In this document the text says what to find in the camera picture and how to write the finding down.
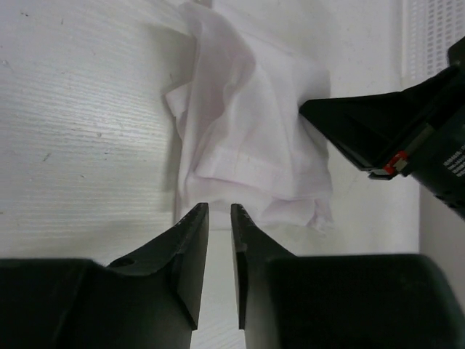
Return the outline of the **white tank top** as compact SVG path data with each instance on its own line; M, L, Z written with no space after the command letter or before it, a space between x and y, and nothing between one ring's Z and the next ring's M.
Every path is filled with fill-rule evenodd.
M324 137L299 114L328 71L223 1L178 8L195 39L192 78L165 96L181 140L175 216L204 202L214 229L241 204L261 225L332 220Z

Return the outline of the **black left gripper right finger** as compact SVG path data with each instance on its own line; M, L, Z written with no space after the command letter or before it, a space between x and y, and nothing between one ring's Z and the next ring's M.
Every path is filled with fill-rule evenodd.
M462 348L464 313L422 254L296 256L230 210L248 348Z

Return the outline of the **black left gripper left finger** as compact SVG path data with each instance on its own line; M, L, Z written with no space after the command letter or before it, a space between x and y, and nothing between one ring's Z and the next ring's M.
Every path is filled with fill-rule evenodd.
M1 261L3 348L188 348L198 328L209 206L103 266Z

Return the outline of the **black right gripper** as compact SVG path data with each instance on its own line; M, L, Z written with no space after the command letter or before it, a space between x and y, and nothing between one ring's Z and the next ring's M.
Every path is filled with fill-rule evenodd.
M464 218L464 40L448 49L448 67L400 92L308 100L299 109L359 170L392 159Z

